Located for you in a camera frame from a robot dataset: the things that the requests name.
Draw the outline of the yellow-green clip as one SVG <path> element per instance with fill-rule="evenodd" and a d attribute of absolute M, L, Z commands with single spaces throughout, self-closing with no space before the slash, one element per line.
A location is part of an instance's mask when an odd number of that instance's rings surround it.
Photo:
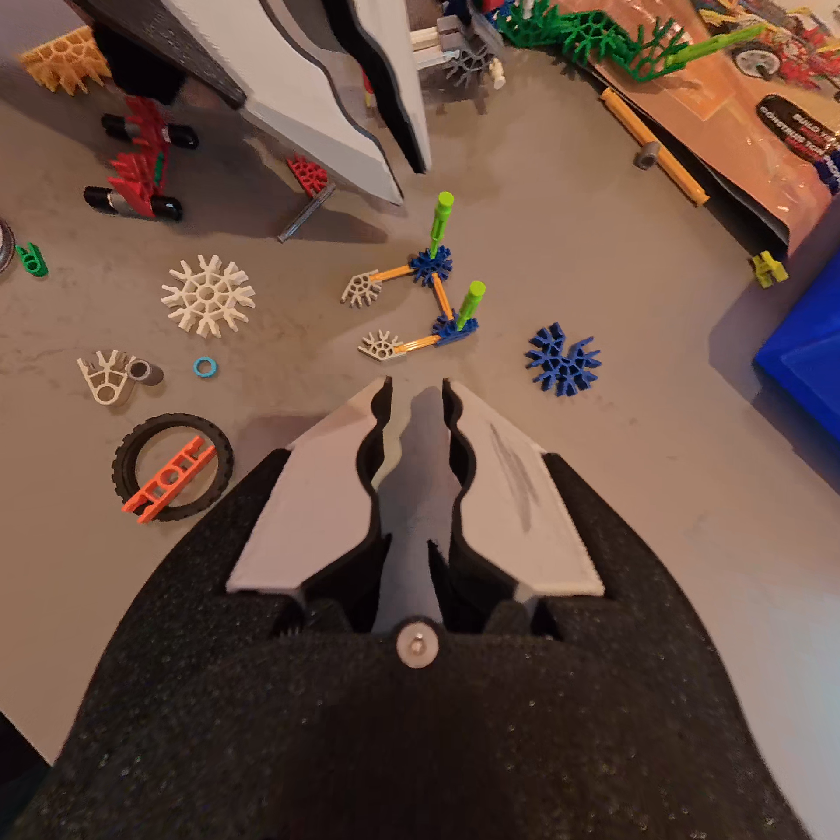
<path fill-rule="evenodd" d="M 789 273 L 784 263 L 764 250 L 751 258 L 753 274 L 762 289 L 772 288 L 788 280 Z"/>

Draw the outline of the black rubber tyre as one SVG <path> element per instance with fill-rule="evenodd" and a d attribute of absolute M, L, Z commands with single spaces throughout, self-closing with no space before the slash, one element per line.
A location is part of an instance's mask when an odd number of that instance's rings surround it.
<path fill-rule="evenodd" d="M 217 465 L 213 481 L 198 498 L 198 501 L 190 504 L 192 515 L 187 518 L 210 508 L 223 495 L 233 477 L 235 468 L 235 453 L 228 437 L 220 427 L 205 418 L 191 414 L 174 413 L 156 416 L 145 421 L 126 436 L 118 447 L 112 462 L 112 480 L 122 504 L 130 499 L 140 487 L 136 468 L 143 447 L 157 435 L 174 427 L 192 429 L 195 436 L 207 438 L 217 449 Z"/>

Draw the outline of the white fan-shaped connector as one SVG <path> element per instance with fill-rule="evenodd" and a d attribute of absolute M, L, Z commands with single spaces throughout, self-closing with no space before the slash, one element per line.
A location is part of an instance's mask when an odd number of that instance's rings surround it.
<path fill-rule="evenodd" d="M 123 351 L 112 350 L 108 358 L 97 352 L 97 363 L 77 359 L 94 401 L 101 406 L 120 406 L 131 395 L 134 380 L 130 377 L 131 363 L 137 357 Z"/>

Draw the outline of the person's dark clothing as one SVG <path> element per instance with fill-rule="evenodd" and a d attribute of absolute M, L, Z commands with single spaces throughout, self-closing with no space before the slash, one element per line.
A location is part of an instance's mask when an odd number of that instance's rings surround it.
<path fill-rule="evenodd" d="M 31 802 L 49 764 L 14 724 L 1 714 L 1 838 Z"/>

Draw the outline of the yellow fan connector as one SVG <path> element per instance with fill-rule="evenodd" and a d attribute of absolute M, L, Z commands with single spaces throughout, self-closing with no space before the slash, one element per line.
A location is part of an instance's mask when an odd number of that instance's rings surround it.
<path fill-rule="evenodd" d="M 86 80 L 105 86 L 112 78 L 89 25 L 39 45 L 18 57 L 26 72 L 51 92 L 59 89 L 70 96 L 88 92 Z"/>

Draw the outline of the long yellow rod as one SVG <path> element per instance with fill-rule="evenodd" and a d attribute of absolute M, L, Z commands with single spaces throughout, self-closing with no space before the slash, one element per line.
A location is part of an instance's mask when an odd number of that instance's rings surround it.
<path fill-rule="evenodd" d="M 636 115 L 624 99 L 612 87 L 607 87 L 601 94 L 601 101 L 607 110 L 624 126 L 640 147 L 649 141 L 659 141 L 654 133 Z M 709 201 L 709 195 L 698 181 L 687 171 L 677 158 L 662 144 L 657 166 L 667 174 L 680 191 L 697 207 Z"/>

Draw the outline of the red green white toy model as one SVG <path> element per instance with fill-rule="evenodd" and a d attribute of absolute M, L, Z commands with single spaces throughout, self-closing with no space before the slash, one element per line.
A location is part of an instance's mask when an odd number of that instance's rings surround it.
<path fill-rule="evenodd" d="M 672 18 L 657 18 L 649 30 L 641 24 L 632 35 L 600 8 L 562 14 L 551 2 L 504 2 L 492 17 L 473 2 L 465 2 L 465 9 L 467 23 L 454 14 L 408 33 L 415 68 L 445 68 L 457 87 L 488 78 L 496 90 L 507 82 L 501 60 L 507 42 L 520 49 L 559 47 L 581 67 L 590 59 L 608 60 L 633 80 L 648 82 L 755 39 L 769 26 L 755 22 L 691 43 Z"/>

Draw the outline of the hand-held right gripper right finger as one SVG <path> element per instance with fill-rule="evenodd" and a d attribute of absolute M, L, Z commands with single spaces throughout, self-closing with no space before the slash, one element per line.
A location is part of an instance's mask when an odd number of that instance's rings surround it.
<path fill-rule="evenodd" d="M 459 382 L 451 442 L 475 466 L 459 502 L 465 546 L 512 583 L 512 597 L 601 597 L 604 584 L 551 477 L 547 451 Z"/>

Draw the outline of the blue green orange rod assembly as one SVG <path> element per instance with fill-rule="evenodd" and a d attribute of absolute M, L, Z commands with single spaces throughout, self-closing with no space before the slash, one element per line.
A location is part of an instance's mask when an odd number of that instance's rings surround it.
<path fill-rule="evenodd" d="M 476 313 L 486 292 L 486 285 L 475 280 L 469 284 L 459 308 L 454 308 L 445 291 L 445 281 L 453 269 L 451 249 L 444 245 L 445 231 L 452 214 L 455 197 L 451 192 L 437 196 L 429 246 L 412 257 L 405 266 L 377 271 L 382 285 L 400 277 L 412 276 L 421 287 L 429 288 L 439 308 L 431 333 L 414 341 L 403 342 L 405 355 L 429 347 L 440 348 L 461 341 L 478 330 Z"/>

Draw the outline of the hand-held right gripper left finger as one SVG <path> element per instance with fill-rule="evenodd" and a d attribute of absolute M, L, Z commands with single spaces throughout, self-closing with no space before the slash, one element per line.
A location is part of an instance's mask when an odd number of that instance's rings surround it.
<path fill-rule="evenodd" d="M 228 593 L 303 595 L 369 536 L 392 379 L 379 376 L 288 447 L 289 456 L 226 583 Z"/>

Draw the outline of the dark grey rod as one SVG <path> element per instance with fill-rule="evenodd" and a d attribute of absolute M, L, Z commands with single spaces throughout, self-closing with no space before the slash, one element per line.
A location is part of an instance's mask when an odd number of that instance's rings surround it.
<path fill-rule="evenodd" d="M 277 241 L 285 244 L 289 239 L 298 232 L 298 230 L 330 199 L 334 194 L 336 184 L 334 182 L 327 182 L 327 184 L 308 202 L 300 213 L 293 218 L 293 220 L 286 226 L 283 231 L 276 237 Z"/>

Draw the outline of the large blue double connector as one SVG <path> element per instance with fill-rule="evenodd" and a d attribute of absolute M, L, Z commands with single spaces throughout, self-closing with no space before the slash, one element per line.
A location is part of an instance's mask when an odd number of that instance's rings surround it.
<path fill-rule="evenodd" d="M 599 378 L 595 369 L 602 365 L 596 358 L 600 351 L 589 348 L 592 341 L 589 337 L 567 343 L 558 322 L 541 328 L 530 339 L 532 349 L 525 353 L 528 368 L 538 371 L 532 381 L 556 396 L 575 396 L 589 390 Z"/>

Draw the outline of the small red connector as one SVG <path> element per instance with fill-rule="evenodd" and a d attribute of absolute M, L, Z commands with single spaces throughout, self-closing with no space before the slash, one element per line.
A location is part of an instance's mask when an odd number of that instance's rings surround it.
<path fill-rule="evenodd" d="M 315 198 L 329 184 L 329 174 L 319 164 L 301 154 L 287 158 L 287 165 L 310 198 Z"/>

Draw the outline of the white snowflake connector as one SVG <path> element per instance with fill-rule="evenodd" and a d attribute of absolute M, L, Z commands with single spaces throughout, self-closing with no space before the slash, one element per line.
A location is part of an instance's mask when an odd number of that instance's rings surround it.
<path fill-rule="evenodd" d="M 167 291 L 161 302 L 170 309 L 168 318 L 181 330 L 195 331 L 201 338 L 221 338 L 223 323 L 237 332 L 238 324 L 249 320 L 240 309 L 256 306 L 248 276 L 233 261 L 223 266 L 217 255 L 210 259 L 199 255 L 197 263 L 193 268 L 182 261 L 180 269 L 170 270 L 181 285 L 162 286 Z"/>

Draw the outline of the blue plastic storage bin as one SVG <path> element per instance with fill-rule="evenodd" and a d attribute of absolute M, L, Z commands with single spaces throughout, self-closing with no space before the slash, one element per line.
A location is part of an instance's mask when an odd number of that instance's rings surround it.
<path fill-rule="evenodd" d="M 839 254 L 827 262 L 754 363 L 839 441 Z"/>

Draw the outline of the orange ladder connector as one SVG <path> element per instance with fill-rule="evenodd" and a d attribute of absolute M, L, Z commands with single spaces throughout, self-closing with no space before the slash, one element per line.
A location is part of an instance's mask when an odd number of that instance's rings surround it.
<path fill-rule="evenodd" d="M 123 512 L 137 516 L 138 522 L 174 521 L 193 514 L 190 504 L 198 498 L 177 502 L 189 495 L 195 483 L 217 459 L 216 446 L 207 438 L 195 436 L 181 447 L 151 478 L 122 505 Z"/>

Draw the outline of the red connector assembly black caps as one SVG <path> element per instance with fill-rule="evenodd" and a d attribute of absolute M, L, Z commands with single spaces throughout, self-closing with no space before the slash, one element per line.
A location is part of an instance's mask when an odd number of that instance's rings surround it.
<path fill-rule="evenodd" d="M 170 148 L 196 150 L 197 134 L 189 125 L 166 122 L 152 99 L 127 95 L 125 101 L 131 114 L 105 113 L 101 125 L 108 136 L 131 142 L 132 150 L 111 161 L 117 175 L 109 186 L 87 186 L 84 200 L 103 214 L 180 222 L 181 203 L 165 195 Z"/>

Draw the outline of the toy packaging bag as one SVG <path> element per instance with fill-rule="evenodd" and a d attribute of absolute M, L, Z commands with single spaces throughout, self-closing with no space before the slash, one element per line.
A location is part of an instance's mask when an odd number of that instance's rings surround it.
<path fill-rule="evenodd" d="M 838 198 L 838 2 L 560 2 L 601 9 L 635 38 L 665 25 L 691 45 L 765 24 L 740 44 L 637 82 L 612 61 L 605 77 L 745 195 L 792 255 Z"/>

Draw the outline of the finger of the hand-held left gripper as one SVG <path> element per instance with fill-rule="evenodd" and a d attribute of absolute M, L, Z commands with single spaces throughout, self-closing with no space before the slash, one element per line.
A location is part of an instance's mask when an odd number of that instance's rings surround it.
<path fill-rule="evenodd" d="M 394 205 L 403 194 L 378 140 L 343 110 L 332 80 L 269 2 L 165 1 L 245 92 L 245 116 L 330 173 Z"/>
<path fill-rule="evenodd" d="M 332 33 L 371 83 L 385 125 L 413 171 L 432 166 L 404 1 L 323 1 Z"/>

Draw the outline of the small white connector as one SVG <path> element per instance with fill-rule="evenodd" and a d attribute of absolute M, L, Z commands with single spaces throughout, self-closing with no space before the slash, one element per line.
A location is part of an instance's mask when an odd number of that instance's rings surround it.
<path fill-rule="evenodd" d="M 377 277 L 376 269 L 352 276 L 343 290 L 340 302 L 350 308 L 370 306 L 382 291 L 382 282 Z"/>
<path fill-rule="evenodd" d="M 357 350 L 379 362 L 401 358 L 406 353 L 403 342 L 398 339 L 398 336 L 391 335 L 391 332 L 387 330 L 369 332 L 362 337 Z"/>

